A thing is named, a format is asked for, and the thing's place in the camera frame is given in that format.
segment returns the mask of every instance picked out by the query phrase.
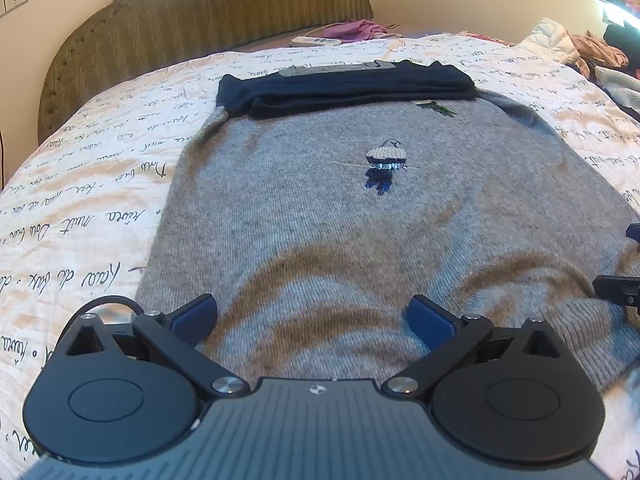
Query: pink cloth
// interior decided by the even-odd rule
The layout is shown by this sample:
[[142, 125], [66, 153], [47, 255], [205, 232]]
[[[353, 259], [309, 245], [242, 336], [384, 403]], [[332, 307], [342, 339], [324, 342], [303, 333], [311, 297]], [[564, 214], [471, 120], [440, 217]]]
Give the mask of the pink cloth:
[[342, 40], [343, 43], [398, 36], [397, 34], [390, 34], [385, 27], [370, 20], [332, 23], [325, 27], [316, 28], [308, 35], [315, 38], [334, 38], [335, 40]]

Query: black cable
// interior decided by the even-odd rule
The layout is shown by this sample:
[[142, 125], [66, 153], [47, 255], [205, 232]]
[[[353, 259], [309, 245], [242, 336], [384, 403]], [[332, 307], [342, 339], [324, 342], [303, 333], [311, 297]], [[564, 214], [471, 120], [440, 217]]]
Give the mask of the black cable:
[[0, 191], [4, 189], [4, 144], [2, 143], [2, 130], [0, 130], [0, 173], [2, 174], [2, 187]]
[[116, 303], [116, 304], [128, 306], [131, 310], [133, 310], [133, 312], [137, 316], [139, 316], [144, 312], [144, 310], [142, 310], [142, 307], [139, 306], [139, 304], [137, 304], [135, 301], [130, 300], [125, 296], [102, 296], [101, 298], [95, 298], [95, 300], [91, 300], [89, 303], [85, 303], [78, 310], [76, 310], [76, 313], [73, 314], [73, 316], [71, 316], [71, 319], [66, 322], [66, 325], [62, 329], [62, 333], [58, 338], [58, 342], [56, 343], [56, 346], [60, 344], [60, 341], [62, 340], [63, 336], [66, 334], [66, 331], [69, 330], [69, 327], [73, 325], [74, 321], [78, 318], [78, 316], [82, 316], [82, 314], [86, 314], [92, 308], [95, 308], [97, 306], [101, 306], [107, 303]]

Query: bed sheet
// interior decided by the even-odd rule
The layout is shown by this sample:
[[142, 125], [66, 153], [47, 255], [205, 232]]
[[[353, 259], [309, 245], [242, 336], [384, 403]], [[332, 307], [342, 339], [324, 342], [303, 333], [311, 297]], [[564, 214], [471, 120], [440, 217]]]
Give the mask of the bed sheet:
[[[640, 125], [571, 68], [517, 48], [443, 34], [225, 52], [122, 83], [82, 107], [0, 194], [1, 479], [36, 460], [22, 402], [67, 319], [91, 298], [135, 294], [178, 155], [215, 106], [220, 78], [376, 59], [451, 63], [478, 88], [529, 105], [640, 212]], [[638, 382], [632, 372], [606, 396], [593, 459], [615, 479], [640, 469]]]

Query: metal screw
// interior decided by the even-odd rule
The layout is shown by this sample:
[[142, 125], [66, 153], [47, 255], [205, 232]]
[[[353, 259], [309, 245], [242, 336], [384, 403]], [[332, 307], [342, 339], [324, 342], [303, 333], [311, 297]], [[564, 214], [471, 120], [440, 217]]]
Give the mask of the metal screw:
[[386, 386], [396, 394], [410, 394], [418, 389], [418, 381], [411, 377], [394, 377]]
[[237, 377], [225, 376], [213, 381], [211, 387], [219, 394], [235, 394], [244, 388], [244, 381]]

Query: upholstered headboard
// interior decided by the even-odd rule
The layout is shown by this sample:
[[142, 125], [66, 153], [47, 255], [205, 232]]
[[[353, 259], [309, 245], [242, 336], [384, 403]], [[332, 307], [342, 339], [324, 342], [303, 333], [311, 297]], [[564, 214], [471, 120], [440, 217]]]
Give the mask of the upholstered headboard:
[[372, 16], [369, 0], [114, 0], [77, 28], [44, 82], [44, 142], [103, 90], [172, 64], [313, 25]]

